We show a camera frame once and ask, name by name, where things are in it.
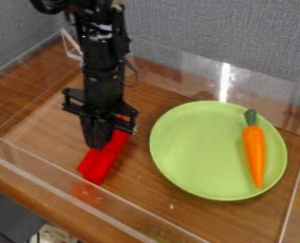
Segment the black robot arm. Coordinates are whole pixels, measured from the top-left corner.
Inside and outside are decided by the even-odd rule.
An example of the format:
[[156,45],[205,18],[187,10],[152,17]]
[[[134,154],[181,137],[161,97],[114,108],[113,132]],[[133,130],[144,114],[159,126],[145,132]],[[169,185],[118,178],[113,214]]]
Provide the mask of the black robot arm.
[[30,0],[49,15],[64,13],[77,29],[84,53],[81,89],[64,90],[64,110],[80,116],[86,144],[101,150],[113,132],[134,133],[138,111],[124,101],[125,69],[132,39],[122,0]]

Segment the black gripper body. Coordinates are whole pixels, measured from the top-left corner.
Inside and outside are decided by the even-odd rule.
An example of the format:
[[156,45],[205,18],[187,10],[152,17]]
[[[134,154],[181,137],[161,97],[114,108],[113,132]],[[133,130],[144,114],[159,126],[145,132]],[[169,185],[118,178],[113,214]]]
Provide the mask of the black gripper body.
[[82,51],[84,88],[64,90],[64,110],[133,133],[138,111],[124,101],[126,53],[116,53],[112,39],[92,35],[84,37]]

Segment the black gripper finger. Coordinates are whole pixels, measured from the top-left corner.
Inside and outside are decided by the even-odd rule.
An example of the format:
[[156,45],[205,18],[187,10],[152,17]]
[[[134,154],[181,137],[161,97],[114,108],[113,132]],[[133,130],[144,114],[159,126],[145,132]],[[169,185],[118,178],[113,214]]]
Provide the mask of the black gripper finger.
[[97,122],[93,118],[82,117],[81,125],[84,129],[84,135],[86,144],[90,148],[97,148]]
[[100,148],[104,148],[113,138],[114,126],[112,122],[100,122]]

